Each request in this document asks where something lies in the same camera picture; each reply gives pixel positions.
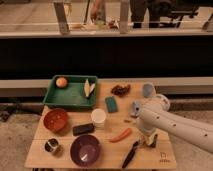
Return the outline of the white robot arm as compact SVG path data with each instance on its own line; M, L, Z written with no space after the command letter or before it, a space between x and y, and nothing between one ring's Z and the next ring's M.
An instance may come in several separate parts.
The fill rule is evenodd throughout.
M147 137L161 129L213 154L213 125L198 122L169 112L170 101L157 94L139 110L138 129Z

